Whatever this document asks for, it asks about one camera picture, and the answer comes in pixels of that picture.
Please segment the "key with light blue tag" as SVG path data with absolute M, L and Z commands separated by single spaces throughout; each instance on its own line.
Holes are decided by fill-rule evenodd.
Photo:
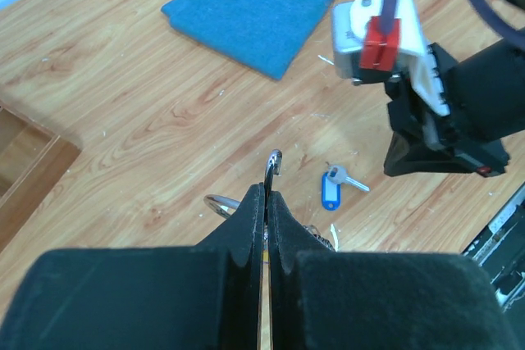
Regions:
M 328 211 L 337 210 L 341 204 L 341 187 L 350 185 L 356 189 L 368 193 L 370 188 L 349 176 L 347 170 L 340 165 L 332 165 L 322 175 L 321 203 Z

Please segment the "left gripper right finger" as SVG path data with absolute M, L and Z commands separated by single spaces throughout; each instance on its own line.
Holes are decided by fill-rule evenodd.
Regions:
M 275 349 L 516 349 L 489 277 L 460 254 L 335 252 L 267 200 Z

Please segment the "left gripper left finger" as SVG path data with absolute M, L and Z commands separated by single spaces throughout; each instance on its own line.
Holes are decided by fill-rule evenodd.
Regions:
M 28 269 L 4 349 L 259 348 L 266 194 L 193 246 L 63 248 Z

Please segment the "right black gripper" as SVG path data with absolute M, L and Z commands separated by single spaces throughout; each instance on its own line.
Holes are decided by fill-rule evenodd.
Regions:
M 503 175 L 510 155 L 502 139 L 511 133 L 511 48 L 497 42 L 463 61 L 438 43 L 431 44 L 450 108 L 438 116 L 413 91 L 408 75 L 387 83 L 388 115 L 393 135 L 384 161 L 390 177 L 413 173 Z

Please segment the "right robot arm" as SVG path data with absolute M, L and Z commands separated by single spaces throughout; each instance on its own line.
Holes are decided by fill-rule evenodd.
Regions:
M 388 176 L 427 173 L 502 175 L 509 163 L 502 138 L 524 129 L 524 31 L 507 25 L 485 0 L 469 0 L 500 41 L 456 61 L 437 43 L 431 76 L 443 84 L 438 116 L 415 93 L 404 71 L 385 84 L 393 136 L 384 162 Z

